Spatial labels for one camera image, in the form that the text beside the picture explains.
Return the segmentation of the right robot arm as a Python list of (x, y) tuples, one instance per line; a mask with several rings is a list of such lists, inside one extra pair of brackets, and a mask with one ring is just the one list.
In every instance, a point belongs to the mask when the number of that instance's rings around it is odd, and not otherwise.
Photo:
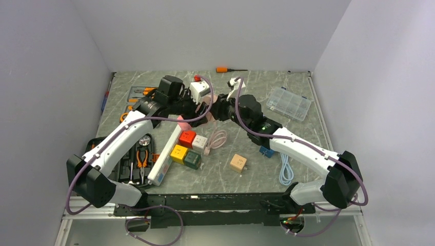
[(368, 204), (368, 193), (356, 157), (318, 147), (263, 115), (253, 95), (228, 98), (220, 94), (210, 101), (211, 115), (219, 121), (231, 120), (247, 132), (250, 140), (262, 147), (285, 154), (312, 169), (319, 180), (295, 182), (286, 190), (283, 207), (294, 213), (303, 205), (328, 202), (338, 209)]

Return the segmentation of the black tool case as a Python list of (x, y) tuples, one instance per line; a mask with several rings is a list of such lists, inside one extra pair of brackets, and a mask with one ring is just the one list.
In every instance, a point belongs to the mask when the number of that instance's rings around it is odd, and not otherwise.
[(153, 136), (147, 133), (139, 139), (139, 141), (136, 142), (121, 159), (119, 159), (117, 164), (113, 166), (112, 171), (107, 175), (107, 178), (112, 181), (134, 185), (143, 190), (150, 188), (151, 185), (147, 184), (147, 177), (145, 179), (145, 184), (141, 184), (141, 178), (136, 161), (136, 151), (138, 149), (146, 149), (149, 151), (148, 167), (150, 173), (159, 157), (159, 154), (156, 152)]

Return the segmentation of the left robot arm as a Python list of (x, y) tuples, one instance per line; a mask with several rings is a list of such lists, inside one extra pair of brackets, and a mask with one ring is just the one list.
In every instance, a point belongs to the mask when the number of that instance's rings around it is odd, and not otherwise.
[(205, 77), (185, 87), (175, 76), (162, 77), (157, 88), (138, 99), (125, 119), (102, 142), (85, 154), (71, 156), (66, 163), (69, 188), (65, 208), (75, 192), (90, 205), (101, 208), (107, 203), (127, 206), (134, 215), (147, 209), (148, 194), (135, 183), (121, 183), (108, 176), (140, 138), (151, 133), (162, 121), (205, 122), (213, 107), (214, 88)]

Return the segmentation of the pink round socket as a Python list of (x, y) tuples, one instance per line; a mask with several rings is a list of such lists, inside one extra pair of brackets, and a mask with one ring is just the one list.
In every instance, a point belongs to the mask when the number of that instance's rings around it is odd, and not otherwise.
[[(209, 108), (209, 104), (207, 104), (206, 102), (202, 102), (202, 106), (204, 106), (204, 111)], [(215, 118), (213, 117), (211, 111), (208, 111), (203, 119), (207, 120), (207, 124), (212, 124), (215, 122)]]

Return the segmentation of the grey tool tray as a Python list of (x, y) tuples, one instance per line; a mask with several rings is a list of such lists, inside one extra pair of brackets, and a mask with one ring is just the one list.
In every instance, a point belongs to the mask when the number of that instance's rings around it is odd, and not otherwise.
[(122, 123), (127, 114), (132, 111), (133, 105), (139, 101), (139, 99), (147, 96), (150, 92), (157, 89), (157, 87), (145, 87), (145, 86), (132, 86), (129, 89), (127, 103), (122, 110), (122, 113), (119, 117), (119, 123)]

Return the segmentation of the pink cube adapter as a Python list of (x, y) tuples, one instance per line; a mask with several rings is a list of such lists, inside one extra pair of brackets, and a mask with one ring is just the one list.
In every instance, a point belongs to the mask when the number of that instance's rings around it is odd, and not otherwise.
[(188, 122), (181, 122), (181, 120), (184, 120), (182, 116), (179, 116), (177, 120), (180, 120), (180, 122), (178, 122), (177, 124), (182, 131), (189, 131), (192, 129), (192, 126)]

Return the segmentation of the clear plastic screw box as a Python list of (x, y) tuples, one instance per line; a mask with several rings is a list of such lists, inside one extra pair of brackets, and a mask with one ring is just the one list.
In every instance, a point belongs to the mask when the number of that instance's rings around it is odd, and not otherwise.
[(266, 107), (298, 121), (304, 121), (312, 101), (307, 97), (290, 92), (284, 87), (275, 88), (266, 102)]

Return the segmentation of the dark blue cube adapter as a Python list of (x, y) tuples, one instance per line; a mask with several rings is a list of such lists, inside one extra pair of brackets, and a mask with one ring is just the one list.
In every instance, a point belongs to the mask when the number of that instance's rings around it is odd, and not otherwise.
[(267, 158), (271, 158), (275, 153), (274, 150), (268, 149), (264, 146), (260, 146), (259, 152)]

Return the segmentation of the tan cube adapter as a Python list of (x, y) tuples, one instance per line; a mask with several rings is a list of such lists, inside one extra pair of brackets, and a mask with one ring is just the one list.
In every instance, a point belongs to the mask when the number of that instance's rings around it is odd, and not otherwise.
[(247, 159), (241, 155), (234, 154), (233, 158), (230, 161), (230, 168), (241, 174), (246, 169)]

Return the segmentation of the white power strip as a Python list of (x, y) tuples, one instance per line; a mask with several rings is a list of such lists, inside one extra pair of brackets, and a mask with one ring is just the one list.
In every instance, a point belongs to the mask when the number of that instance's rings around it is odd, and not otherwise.
[(147, 184), (154, 186), (161, 185), (166, 173), (171, 166), (170, 153), (172, 152), (175, 145), (178, 143), (181, 133), (182, 128), (179, 125), (176, 125), (174, 131), (172, 132), (162, 152), (160, 153), (156, 163), (154, 164), (153, 168), (147, 176)]

